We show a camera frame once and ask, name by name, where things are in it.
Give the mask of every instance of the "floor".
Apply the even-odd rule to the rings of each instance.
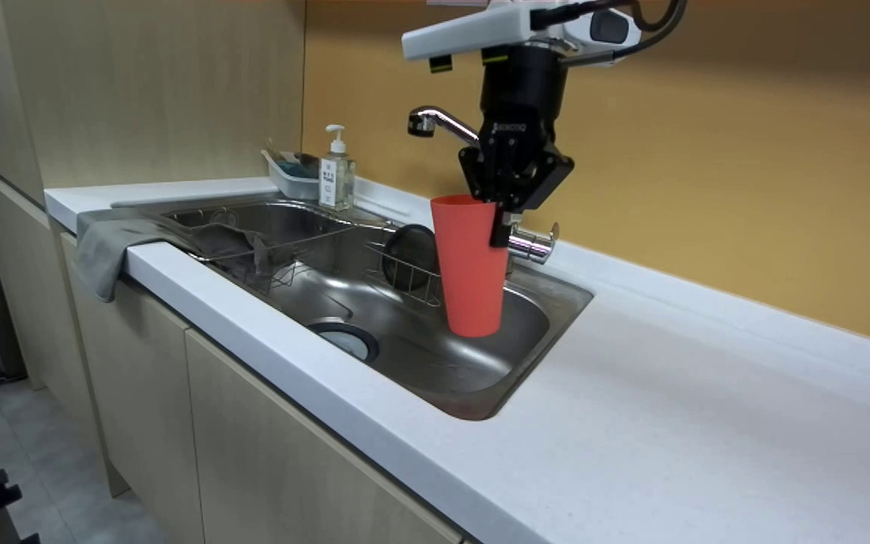
[[[113,500],[101,452],[84,443],[50,394],[0,387],[0,470],[18,483],[9,508],[18,535],[44,544],[165,544],[134,500]]]

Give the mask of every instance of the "sink drain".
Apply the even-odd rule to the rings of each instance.
[[[365,329],[350,323],[310,323],[321,340],[333,343],[340,350],[350,354],[354,359],[373,363],[379,356],[379,343]]]

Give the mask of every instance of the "stainless steel sink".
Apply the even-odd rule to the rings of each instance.
[[[502,333],[457,340],[436,268],[386,252],[397,226],[287,199],[149,209],[195,254],[436,407],[486,419],[545,359],[591,292],[511,266]]]

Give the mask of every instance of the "sink basin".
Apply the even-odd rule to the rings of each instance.
[[[438,272],[397,261],[397,226],[379,216],[329,218],[287,199],[152,216],[234,283],[467,419],[493,417],[591,300],[511,266],[502,329],[473,343],[444,323]]]

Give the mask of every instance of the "soap dispenser bottle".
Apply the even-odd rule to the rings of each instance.
[[[348,157],[345,127],[329,125],[327,133],[333,137],[333,144],[329,154],[321,161],[316,202],[327,209],[350,209],[354,164]]]

